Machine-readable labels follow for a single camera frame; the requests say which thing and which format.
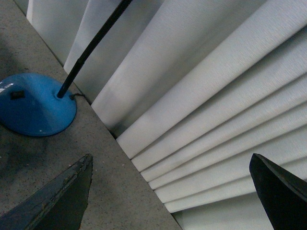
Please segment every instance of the gray floor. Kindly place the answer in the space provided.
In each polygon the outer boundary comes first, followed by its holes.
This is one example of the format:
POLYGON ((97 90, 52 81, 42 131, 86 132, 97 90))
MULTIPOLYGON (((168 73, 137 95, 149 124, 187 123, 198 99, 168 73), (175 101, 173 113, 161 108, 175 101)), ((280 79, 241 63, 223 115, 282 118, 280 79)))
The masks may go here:
MULTIPOLYGON (((37 72, 63 82, 63 68, 14 2, 0 5, 0 79, 37 72)), ((86 100, 77 98, 77 105, 72 125, 55 136, 24 137, 0 126, 0 215, 91 153, 93 182, 81 229, 181 229, 86 100)))

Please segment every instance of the blue round base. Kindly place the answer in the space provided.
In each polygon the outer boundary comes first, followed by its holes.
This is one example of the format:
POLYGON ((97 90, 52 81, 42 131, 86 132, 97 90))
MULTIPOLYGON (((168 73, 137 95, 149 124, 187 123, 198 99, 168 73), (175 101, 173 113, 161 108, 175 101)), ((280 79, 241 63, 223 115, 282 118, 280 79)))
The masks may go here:
POLYGON ((70 92, 57 97, 61 83, 44 75, 22 73, 0 82, 0 122, 17 133, 45 137, 66 129, 76 115, 70 92))

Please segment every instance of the lamp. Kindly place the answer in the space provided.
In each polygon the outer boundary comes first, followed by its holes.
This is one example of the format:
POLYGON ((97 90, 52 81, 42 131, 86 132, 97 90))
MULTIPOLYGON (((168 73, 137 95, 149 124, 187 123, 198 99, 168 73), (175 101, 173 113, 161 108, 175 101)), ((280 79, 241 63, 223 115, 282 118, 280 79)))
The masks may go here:
POLYGON ((45 137, 65 130, 76 115, 76 102, 68 88, 83 64, 132 0, 122 0, 81 54, 61 86, 57 80, 21 73, 0 82, 0 123, 17 133, 45 137))

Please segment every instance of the white curtain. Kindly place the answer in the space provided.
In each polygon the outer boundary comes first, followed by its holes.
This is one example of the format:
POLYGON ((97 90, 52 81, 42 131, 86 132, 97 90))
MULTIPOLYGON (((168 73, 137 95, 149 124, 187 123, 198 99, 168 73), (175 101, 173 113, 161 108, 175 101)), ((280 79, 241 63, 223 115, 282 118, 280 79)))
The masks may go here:
MULTIPOLYGON (((67 72, 120 1, 72 2, 27 10, 67 72)), ((75 83, 183 229, 271 228, 254 152, 307 179, 306 25, 306 0, 134 0, 85 63, 75 83)))

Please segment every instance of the black object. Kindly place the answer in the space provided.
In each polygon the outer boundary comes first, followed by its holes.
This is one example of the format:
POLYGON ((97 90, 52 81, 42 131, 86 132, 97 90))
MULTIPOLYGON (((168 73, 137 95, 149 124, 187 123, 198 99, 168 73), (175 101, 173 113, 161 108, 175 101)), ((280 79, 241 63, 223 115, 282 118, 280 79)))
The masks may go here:
POLYGON ((11 100, 25 98, 24 90, 11 92, 11 100))
POLYGON ((274 229, 307 229, 307 183, 259 154, 249 171, 274 229))
POLYGON ((116 7, 116 9, 111 14, 111 16, 108 18, 106 23, 101 27, 101 29, 98 31, 98 33, 95 35, 95 37, 92 39, 90 44, 87 46, 87 48, 84 50, 84 52, 81 54, 81 56, 79 57, 75 65, 73 66, 72 70, 68 74, 68 77, 64 81, 61 89, 59 90, 57 94, 58 98, 63 98, 63 96, 67 92, 73 80, 76 78, 77 74, 79 73, 80 69, 82 68, 87 58, 90 56, 90 54, 99 44, 101 39, 107 34, 107 32, 111 29, 111 27, 114 25, 117 19, 123 14, 125 9, 129 6, 131 2, 132 0, 122 0, 120 4, 116 7))
POLYGON ((85 155, 0 218, 0 230, 78 230, 91 185, 93 157, 85 155))

